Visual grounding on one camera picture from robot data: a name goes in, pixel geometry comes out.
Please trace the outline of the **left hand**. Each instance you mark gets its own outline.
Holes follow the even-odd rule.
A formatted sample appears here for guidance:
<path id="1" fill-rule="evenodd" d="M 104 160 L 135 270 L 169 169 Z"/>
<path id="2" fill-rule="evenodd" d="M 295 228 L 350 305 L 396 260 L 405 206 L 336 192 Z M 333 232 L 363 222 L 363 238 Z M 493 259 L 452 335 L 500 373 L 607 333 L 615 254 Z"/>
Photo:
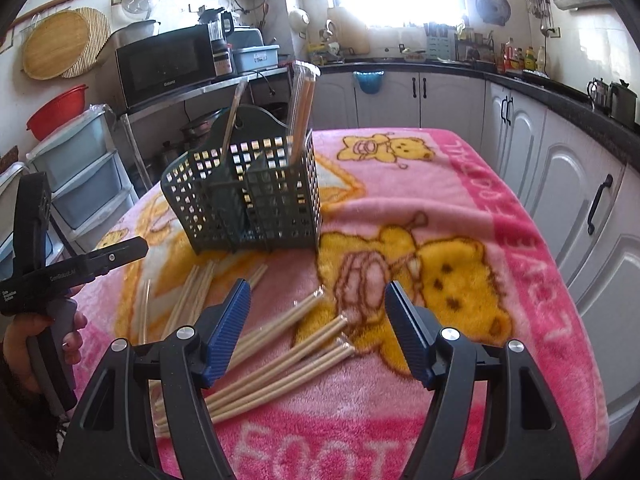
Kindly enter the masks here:
<path id="1" fill-rule="evenodd" d="M 33 394 L 39 394 L 41 390 L 30 364 L 27 339 L 38 336 L 52 323 L 52 318 L 47 315 L 27 312 L 17 315 L 4 333 L 2 341 L 4 360 L 20 386 Z M 74 329 L 64 336 L 61 344 L 63 356 L 68 365 L 76 365 L 81 361 L 80 349 L 84 342 L 80 331 L 87 324 L 86 316 L 77 311 L 74 316 Z"/>

